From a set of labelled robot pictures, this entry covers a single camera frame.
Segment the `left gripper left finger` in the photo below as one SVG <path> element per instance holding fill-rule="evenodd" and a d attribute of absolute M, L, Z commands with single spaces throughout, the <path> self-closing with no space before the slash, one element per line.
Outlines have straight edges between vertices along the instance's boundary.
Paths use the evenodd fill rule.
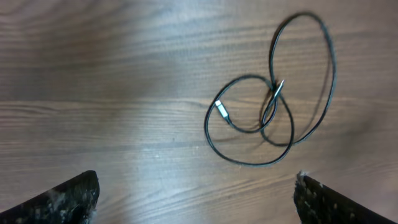
<path fill-rule="evenodd" d="M 97 173 L 88 170 L 1 212 L 1 223 L 91 223 L 99 195 Z"/>

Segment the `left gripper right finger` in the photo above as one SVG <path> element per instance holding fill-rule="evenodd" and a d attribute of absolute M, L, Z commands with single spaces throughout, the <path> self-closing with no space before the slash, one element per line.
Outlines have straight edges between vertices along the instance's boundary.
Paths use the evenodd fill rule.
<path fill-rule="evenodd" d="M 300 171 L 293 195 L 303 224 L 396 224 Z"/>

